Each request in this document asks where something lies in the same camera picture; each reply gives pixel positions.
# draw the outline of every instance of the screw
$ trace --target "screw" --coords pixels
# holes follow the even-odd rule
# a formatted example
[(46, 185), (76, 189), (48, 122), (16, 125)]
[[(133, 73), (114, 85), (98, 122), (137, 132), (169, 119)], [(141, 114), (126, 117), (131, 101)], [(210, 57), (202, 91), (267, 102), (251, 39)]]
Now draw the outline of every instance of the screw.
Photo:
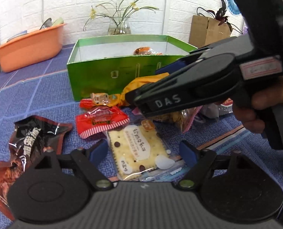
[(96, 186), (98, 188), (108, 188), (110, 187), (110, 185), (111, 185), (111, 182), (108, 180), (99, 180), (96, 182)]
[(191, 180), (181, 180), (179, 185), (182, 187), (182, 188), (192, 188), (194, 186), (194, 181), (191, 181)]

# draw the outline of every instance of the white brick wall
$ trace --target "white brick wall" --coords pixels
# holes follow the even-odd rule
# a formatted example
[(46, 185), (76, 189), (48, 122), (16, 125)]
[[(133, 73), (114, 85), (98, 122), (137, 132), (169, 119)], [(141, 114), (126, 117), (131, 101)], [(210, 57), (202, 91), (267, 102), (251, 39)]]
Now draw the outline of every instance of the white brick wall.
[[(91, 6), (102, 1), (104, 0), (44, 0), (44, 19), (51, 17), (55, 20), (62, 17), (65, 20), (67, 25), (64, 44), (74, 43), (83, 37), (105, 35), (109, 19), (98, 19), (90, 23), (88, 30), (83, 32), (83, 25), (88, 19)], [(130, 19), (132, 32), (162, 34), (164, 31), (187, 42), (196, 8), (202, 6), (205, 9), (217, 10), (220, 7), (220, 0), (170, 0), (169, 3), (166, 1), (140, 1), (139, 6), (156, 6), (160, 11), (156, 14), (145, 10), (135, 13)], [(229, 21), (239, 28), (243, 26), (241, 16), (231, 16)], [(0, 0), (2, 43), (18, 32), (39, 28), (41, 24), (41, 0)]]
[[(181, 39), (185, 42), (189, 40), (191, 29), (192, 16), (196, 15), (197, 7), (217, 11), (221, 7), (220, 0), (170, 0), (169, 21), (167, 32), (169, 35)], [(226, 12), (229, 17), (229, 22), (235, 24), (240, 30), (243, 28), (243, 17), (234, 16), (230, 12)], [(232, 35), (239, 36), (240, 34), (233, 31)]]

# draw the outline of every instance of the blue fan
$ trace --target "blue fan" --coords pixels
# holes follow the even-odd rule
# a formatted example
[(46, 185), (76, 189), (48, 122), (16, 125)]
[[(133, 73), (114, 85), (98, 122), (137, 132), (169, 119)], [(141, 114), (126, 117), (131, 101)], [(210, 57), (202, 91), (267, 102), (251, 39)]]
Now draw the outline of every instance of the blue fan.
[(230, 11), (233, 15), (240, 15), (241, 12), (235, 3), (234, 0), (226, 0), (226, 6), (228, 7), (228, 11)]

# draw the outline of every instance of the red snack package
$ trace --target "red snack package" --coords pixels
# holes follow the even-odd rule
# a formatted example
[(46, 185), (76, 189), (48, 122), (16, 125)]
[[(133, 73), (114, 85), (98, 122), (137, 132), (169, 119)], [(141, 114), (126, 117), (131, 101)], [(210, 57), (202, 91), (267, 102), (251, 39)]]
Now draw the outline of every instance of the red snack package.
[(10, 159), (0, 161), (0, 211), (11, 220), (14, 217), (7, 204), (9, 188), (48, 148), (61, 154), (64, 135), (72, 129), (72, 124), (60, 124), (37, 115), (14, 125), (9, 141)]
[(116, 106), (97, 106), (76, 116), (77, 131), (83, 139), (129, 122), (129, 116)]

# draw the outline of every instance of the orange tub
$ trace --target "orange tub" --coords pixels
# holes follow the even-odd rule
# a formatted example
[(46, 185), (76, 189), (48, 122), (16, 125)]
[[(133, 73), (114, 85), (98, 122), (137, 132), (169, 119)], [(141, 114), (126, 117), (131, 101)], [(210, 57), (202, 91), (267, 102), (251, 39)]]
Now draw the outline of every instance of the orange tub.
[(37, 30), (0, 46), (0, 65), (4, 72), (14, 71), (56, 56), (63, 45), (65, 24)]

